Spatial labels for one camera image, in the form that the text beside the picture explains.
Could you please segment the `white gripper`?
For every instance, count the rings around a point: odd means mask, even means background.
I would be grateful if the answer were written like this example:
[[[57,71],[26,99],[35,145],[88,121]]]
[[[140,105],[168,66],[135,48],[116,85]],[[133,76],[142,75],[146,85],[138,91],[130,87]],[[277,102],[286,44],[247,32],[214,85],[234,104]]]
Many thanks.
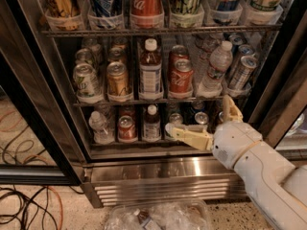
[[[167,133],[176,141],[201,151],[211,150],[213,155],[227,169],[232,170],[237,160],[250,148],[262,141],[262,135],[243,121],[243,114],[232,98],[223,96],[225,123],[219,125],[213,135],[204,126],[174,125],[165,126]]]

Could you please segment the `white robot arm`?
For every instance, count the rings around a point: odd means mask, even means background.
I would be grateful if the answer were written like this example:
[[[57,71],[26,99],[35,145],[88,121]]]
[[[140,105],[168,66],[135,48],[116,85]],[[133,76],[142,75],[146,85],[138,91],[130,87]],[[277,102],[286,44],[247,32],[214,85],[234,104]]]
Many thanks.
[[[223,122],[214,133],[204,128],[166,125],[167,132],[197,150],[211,150],[235,171],[258,210],[275,230],[307,230],[307,167],[295,166],[243,121],[231,97],[223,97]]]

